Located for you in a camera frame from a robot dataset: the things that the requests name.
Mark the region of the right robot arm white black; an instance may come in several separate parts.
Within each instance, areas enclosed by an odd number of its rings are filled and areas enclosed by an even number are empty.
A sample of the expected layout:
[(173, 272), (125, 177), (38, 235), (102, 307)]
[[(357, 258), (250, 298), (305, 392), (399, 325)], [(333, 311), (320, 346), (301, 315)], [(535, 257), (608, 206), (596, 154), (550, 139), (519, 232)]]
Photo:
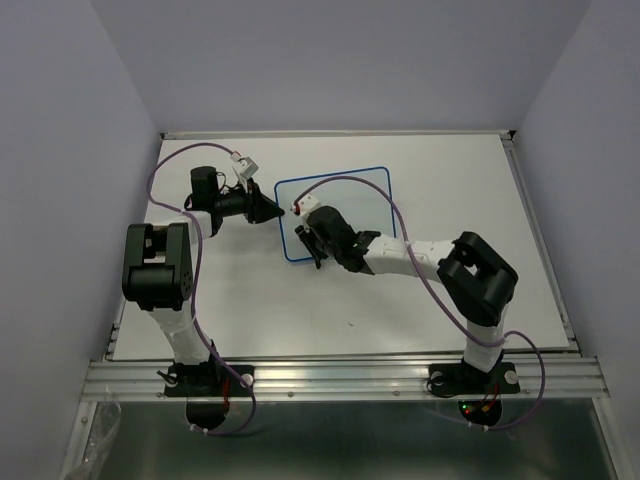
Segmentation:
[(334, 207), (307, 198), (292, 205), (295, 229), (315, 265), (334, 259), (351, 273), (395, 274), (441, 284), (466, 320), (460, 378), (482, 390), (496, 378), (503, 350), (505, 311), (518, 282), (516, 271), (482, 237), (410, 241), (379, 231), (355, 231)]

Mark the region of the blue framed whiteboard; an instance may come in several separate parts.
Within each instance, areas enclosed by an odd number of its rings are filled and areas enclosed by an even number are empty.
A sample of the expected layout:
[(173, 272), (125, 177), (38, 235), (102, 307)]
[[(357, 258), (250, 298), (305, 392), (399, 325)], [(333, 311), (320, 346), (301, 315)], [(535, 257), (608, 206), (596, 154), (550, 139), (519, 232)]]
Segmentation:
[[(341, 175), (364, 179), (392, 197), (390, 172), (383, 166), (278, 181), (274, 186), (274, 195), (276, 203), (285, 211), (285, 215), (279, 218), (279, 227), (284, 258), (288, 262), (297, 263), (312, 259), (294, 232), (301, 221), (291, 211), (292, 202), (319, 181)], [(392, 207), (370, 186), (352, 180), (337, 180), (316, 187), (311, 194), (322, 205), (336, 208), (355, 231), (374, 230), (388, 236), (396, 236), (397, 225)]]

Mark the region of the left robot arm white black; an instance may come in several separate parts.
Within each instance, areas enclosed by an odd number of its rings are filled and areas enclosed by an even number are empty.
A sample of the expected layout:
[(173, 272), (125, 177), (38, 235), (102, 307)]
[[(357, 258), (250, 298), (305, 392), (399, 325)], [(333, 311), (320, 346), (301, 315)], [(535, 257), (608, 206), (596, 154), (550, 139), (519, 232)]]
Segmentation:
[(284, 215), (250, 177), (226, 190), (210, 166), (190, 172), (191, 193), (177, 221), (166, 225), (132, 224), (126, 233), (122, 290), (129, 302), (149, 314), (173, 351), (174, 363), (190, 367), (188, 382), (199, 393), (215, 392), (223, 371), (210, 360), (213, 342), (195, 326), (194, 268), (202, 262), (206, 239), (227, 217), (242, 216), (262, 224)]

